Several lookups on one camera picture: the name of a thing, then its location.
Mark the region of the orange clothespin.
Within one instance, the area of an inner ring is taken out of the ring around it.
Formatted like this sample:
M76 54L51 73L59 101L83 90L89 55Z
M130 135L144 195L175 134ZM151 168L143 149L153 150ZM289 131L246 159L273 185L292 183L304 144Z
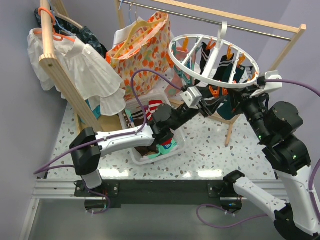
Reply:
M221 90L221 92L222 92L222 95L223 96L227 96L228 95L228 89L227 88L222 88L222 90Z
M220 87L209 86L209 91L214 98L218 98L220 96Z

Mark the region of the red white striped sock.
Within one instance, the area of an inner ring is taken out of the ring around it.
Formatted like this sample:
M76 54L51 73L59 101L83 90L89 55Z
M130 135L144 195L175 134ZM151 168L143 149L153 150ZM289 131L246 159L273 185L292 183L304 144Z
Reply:
M148 102L148 107L145 111L146 118L148 121L153 119L153 114L156 112L157 108L163 104L162 100L150 100Z

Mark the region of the white round sock hanger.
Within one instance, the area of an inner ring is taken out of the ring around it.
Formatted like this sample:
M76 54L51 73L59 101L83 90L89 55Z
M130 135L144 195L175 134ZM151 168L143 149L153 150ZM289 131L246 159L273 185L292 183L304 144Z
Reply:
M245 88L248 86L251 86L257 82L257 79L260 75L260 68L258 67L257 62L243 49L238 47L235 44L232 44L226 40L224 40L225 35L227 33L228 29L228 23L226 21L222 22L222 26L218 30L217 37L214 36L209 36L209 35L203 35L203 34L186 34L186 35L180 35L175 37L169 44L169 50L168 50L168 55L174 65L178 67L180 70L188 74L189 76L192 76L193 78L200 80L204 83L207 83L209 85L217 86L217 87L222 87L226 89L240 89L240 88ZM196 39L195 44L193 45L192 49L189 51L189 53L186 55L184 60L177 60L175 57L175 46L177 41L180 41L182 39L188 38L189 40L191 39ZM193 55L193 53L200 47L200 44L202 43L203 40L212 40L215 42L215 46L213 47L213 50L211 51L207 64L204 68L204 71L202 74L199 74L195 72L194 70L190 69L187 67L187 62ZM212 78L210 78L210 74L212 72L212 69L215 66L216 60L218 58L218 55L220 53L220 50L223 46L230 47L231 49L236 51L236 55L233 58L233 67L231 70L231 74L229 77L228 82L222 82L222 81L217 81ZM247 82L243 83L234 83L234 76L236 74L236 68L238 63L240 62L240 57L244 56L246 60L248 60L252 65L253 65L253 77L252 79L247 80Z

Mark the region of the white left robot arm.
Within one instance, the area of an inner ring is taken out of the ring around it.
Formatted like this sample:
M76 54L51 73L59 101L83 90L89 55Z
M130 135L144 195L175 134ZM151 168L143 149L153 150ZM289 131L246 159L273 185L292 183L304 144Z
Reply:
M82 130L70 144L69 150L75 173L82 178L86 191L92 196L99 196L104 190L98 170L101 157L125 149L164 144L173 138L174 131L196 115L213 115L225 96L217 96L209 101L201 97L195 107L192 107L191 99L188 96L178 108L166 103L159 105L152 119L138 127L111 132L95 132L92 127Z

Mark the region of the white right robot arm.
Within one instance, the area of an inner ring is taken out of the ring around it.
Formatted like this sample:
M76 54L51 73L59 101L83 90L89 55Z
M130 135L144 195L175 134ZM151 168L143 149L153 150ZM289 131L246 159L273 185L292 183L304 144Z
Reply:
M240 195L263 211L286 240L320 238L319 199L310 179L311 158L306 145L294 132L303 125L297 108L280 101L267 108L267 93L253 96L253 87L228 91L232 110L244 114L264 146L262 152L282 181L288 201L281 200L255 185L244 173L235 170L223 178L223 192Z

